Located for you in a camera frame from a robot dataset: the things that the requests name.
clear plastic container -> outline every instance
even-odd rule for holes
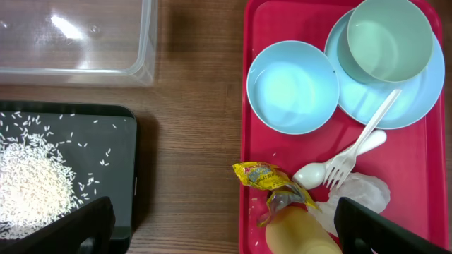
[[[0,0],[0,83],[149,86],[157,0]]]

blue plate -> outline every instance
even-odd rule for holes
[[[438,39],[432,35],[432,59],[418,76],[401,83],[359,83],[344,72],[337,54],[339,36],[346,29],[352,12],[345,14],[334,25],[325,46],[325,54],[339,79],[339,107],[356,121],[367,124],[389,93],[400,88],[402,93],[377,128],[397,129],[419,121],[432,109],[443,89],[445,65]]]
[[[262,122],[292,135],[324,125],[339,100],[338,78],[328,58],[316,47],[298,41],[264,49],[249,68],[246,92]]]

wood grain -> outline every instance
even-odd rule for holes
[[[430,3],[443,21],[444,52],[450,61],[452,1]],[[159,5],[155,87],[5,85],[0,87],[0,99],[130,108],[140,124],[140,182],[129,253],[238,253],[239,182],[230,165],[240,158],[246,0],[160,0]],[[452,170],[451,70],[448,65],[448,171]]]

white plastic fork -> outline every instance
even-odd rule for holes
[[[326,187],[328,188],[331,184],[332,189],[336,183],[338,185],[336,188],[339,188],[342,183],[347,178],[348,174],[352,171],[353,167],[356,165],[356,157],[359,147],[362,143],[369,137],[370,133],[375,129],[375,127],[379,124],[380,120],[384,117],[386,112],[391,108],[393,103],[396,101],[397,97],[400,95],[402,90],[395,89],[391,92],[391,94],[385,99],[383,104],[379,107],[379,109],[375,112],[375,114],[370,119],[369,123],[366,125],[361,135],[357,139],[356,143],[346,152],[340,153],[334,157],[330,166],[326,170],[325,179],[323,180],[323,184],[328,179],[328,183]]]

pile of rice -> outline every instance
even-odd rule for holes
[[[0,133],[0,239],[24,238],[78,207],[76,173],[43,136]]]

